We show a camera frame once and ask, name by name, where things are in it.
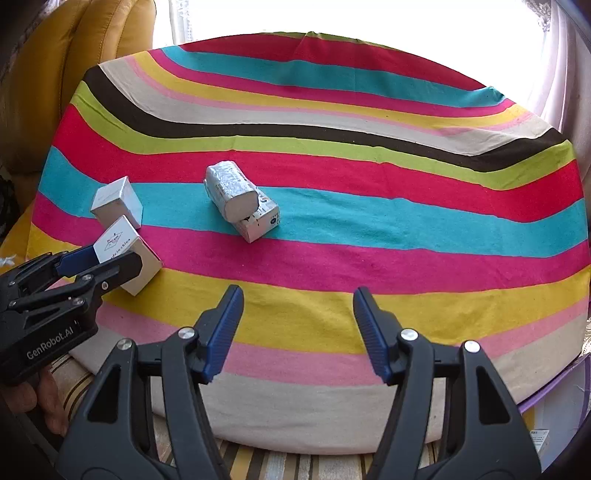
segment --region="white box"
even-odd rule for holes
[[[255,187],[255,189],[258,192],[258,210],[250,217],[232,224],[250,244],[279,225],[281,220],[279,206],[259,188]]]
[[[111,225],[95,242],[96,258],[103,263],[132,250],[142,258],[142,270],[132,280],[121,285],[136,296],[162,268],[158,255],[144,242],[125,215]]]
[[[254,185],[231,160],[208,166],[203,185],[224,220],[230,223],[245,219],[258,208]]]
[[[115,223],[117,218],[125,215],[135,229],[142,226],[144,208],[135,194],[129,178],[112,181],[95,193],[90,212],[104,228]]]

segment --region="striped tablecloth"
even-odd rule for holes
[[[202,185],[225,159],[281,208],[281,225],[250,245]],[[281,33],[94,67],[49,153],[28,256],[96,240],[92,197],[124,175],[165,268],[137,297],[109,294],[99,334],[74,354],[95,371],[120,336],[163,339],[240,284],[244,316],[204,389],[221,438],[375,450],[393,389],[373,374],[352,316],[362,284],[433,341],[480,341],[517,401],[580,352],[589,248],[571,144],[431,61]],[[428,440],[442,405],[436,383]]]

